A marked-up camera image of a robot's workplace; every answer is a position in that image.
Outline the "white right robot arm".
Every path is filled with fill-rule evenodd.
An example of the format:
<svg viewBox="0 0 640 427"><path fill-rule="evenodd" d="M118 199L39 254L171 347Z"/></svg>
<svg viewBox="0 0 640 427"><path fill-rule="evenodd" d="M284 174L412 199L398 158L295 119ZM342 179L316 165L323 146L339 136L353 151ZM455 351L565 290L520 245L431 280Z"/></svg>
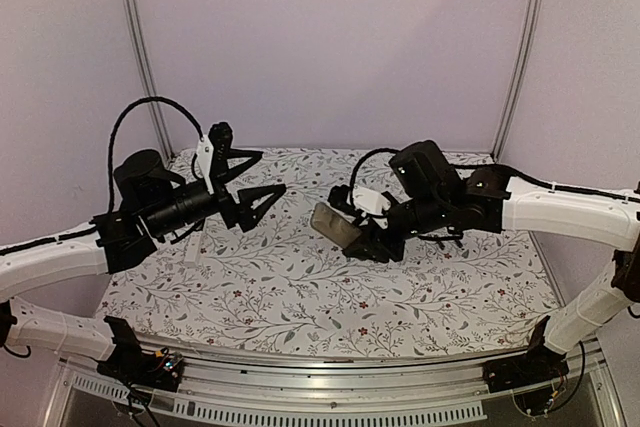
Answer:
<svg viewBox="0 0 640 427"><path fill-rule="evenodd" d="M552 371L556 356L568 353L639 301L639 194L543 181L504 164L454 165L433 141L389 149L388 165L407 200L398 202L349 180L337 206L361 218L359 239L348 257L398 261L404 243L423 237L458 241L470 230L530 231L607 245L612 260L566 306L549 314L532 333L530 351L517 362L517 374L537 383Z"/></svg>

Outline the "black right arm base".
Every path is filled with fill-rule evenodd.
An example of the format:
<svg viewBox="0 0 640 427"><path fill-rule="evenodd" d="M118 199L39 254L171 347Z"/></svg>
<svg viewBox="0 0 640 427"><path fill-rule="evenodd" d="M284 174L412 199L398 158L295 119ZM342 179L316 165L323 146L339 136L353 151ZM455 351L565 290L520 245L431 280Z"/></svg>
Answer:
<svg viewBox="0 0 640 427"><path fill-rule="evenodd" d="M569 373L566 355L558 354L544 345L544 331L549 319L549 316L545 316L536 324L524 353L482 364L482 378L490 393L545 384L540 389L514 396L517 409L533 417L551 412L559 396L559 388L552 387L551 381L558 379L563 383Z"/></svg>

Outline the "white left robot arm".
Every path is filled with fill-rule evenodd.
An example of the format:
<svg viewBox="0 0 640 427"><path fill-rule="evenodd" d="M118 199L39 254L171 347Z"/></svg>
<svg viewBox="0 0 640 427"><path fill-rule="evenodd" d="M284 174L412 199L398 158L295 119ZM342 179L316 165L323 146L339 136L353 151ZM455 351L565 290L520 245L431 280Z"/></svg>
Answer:
<svg viewBox="0 0 640 427"><path fill-rule="evenodd" d="M126 320L77 317L37 307L24 292L88 275L127 271L141 265L169 233L181 242L208 217L248 232L286 192L283 184L241 189L228 182L262 158L259 151L206 148L205 171L192 182L164 167L145 149L129 156L113 178L122 196L116 211L66 231L1 250L1 344L40 347L111 364L128 381L148 373L148 359Z"/></svg>

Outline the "white slim remote control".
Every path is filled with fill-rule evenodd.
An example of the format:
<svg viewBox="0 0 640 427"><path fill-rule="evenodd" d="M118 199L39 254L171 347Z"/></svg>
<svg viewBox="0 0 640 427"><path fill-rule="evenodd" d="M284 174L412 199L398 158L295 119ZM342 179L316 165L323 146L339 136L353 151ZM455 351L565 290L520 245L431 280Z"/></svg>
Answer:
<svg viewBox="0 0 640 427"><path fill-rule="evenodd" d="M186 267L195 268L201 260L203 230L194 231L186 243L184 264Z"/></svg>

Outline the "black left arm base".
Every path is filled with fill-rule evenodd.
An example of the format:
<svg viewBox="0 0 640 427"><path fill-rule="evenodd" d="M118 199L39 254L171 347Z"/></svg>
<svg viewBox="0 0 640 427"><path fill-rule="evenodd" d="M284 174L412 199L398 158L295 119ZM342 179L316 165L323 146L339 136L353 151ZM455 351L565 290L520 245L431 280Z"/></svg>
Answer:
<svg viewBox="0 0 640 427"><path fill-rule="evenodd" d="M97 372L125 386L143 386L177 392L184 372L184 357L163 347L145 352L133 329L124 319L106 316L114 350L106 360L97 362Z"/></svg>

